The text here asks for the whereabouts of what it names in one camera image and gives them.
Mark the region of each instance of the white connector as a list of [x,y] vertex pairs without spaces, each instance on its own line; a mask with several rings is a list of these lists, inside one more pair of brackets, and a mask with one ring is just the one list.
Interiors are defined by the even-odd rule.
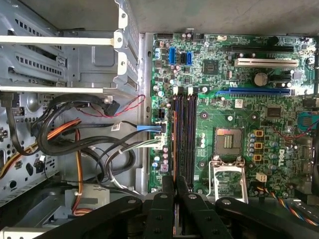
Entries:
[[256,179],[259,181],[259,182],[262,182],[262,183],[265,183],[267,182],[267,175],[264,174],[264,173],[256,173]]

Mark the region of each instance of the sata port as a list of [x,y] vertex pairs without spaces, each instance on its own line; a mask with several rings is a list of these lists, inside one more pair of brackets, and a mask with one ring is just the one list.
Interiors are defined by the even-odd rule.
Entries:
[[186,53],[181,53],[180,55],[180,63],[185,64],[186,63]]

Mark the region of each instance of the ram slot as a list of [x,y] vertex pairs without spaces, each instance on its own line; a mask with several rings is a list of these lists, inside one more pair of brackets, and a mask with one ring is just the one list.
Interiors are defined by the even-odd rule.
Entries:
[[176,162],[176,174],[177,176],[182,174],[183,164],[183,116],[184,116],[184,97],[182,95],[174,96],[173,110],[175,111],[175,162]]
[[185,107],[185,142],[183,176],[189,186],[194,182],[197,96],[188,96]]

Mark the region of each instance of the electrolytic capacitor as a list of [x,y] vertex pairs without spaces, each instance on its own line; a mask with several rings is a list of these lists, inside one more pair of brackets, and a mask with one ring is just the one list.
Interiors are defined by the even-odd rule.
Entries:
[[277,158],[278,158],[277,155],[275,155],[275,154],[273,154],[273,153],[269,154],[268,157],[269,157],[270,159],[277,159]]
[[270,170],[276,170],[276,169],[277,169],[277,166],[274,165],[274,164],[269,164],[269,165],[268,165],[268,168],[269,168]]
[[269,143],[270,147],[278,147],[278,142],[270,142]]

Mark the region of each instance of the metal frame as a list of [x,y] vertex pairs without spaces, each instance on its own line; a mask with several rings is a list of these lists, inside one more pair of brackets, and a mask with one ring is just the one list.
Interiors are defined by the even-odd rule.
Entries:
[[219,181],[216,177],[216,173],[218,172],[239,172],[241,174],[241,190],[242,190],[242,198],[236,198],[238,201],[248,203],[248,194],[247,194],[247,186],[246,186],[246,175],[245,175],[245,161],[241,158],[241,156],[236,158],[234,163],[224,163],[219,155],[215,155],[213,160],[209,162],[209,192],[207,197],[211,194],[211,165],[213,165],[214,171],[214,192],[215,192],[215,201],[217,201],[219,197],[218,193],[218,184]]

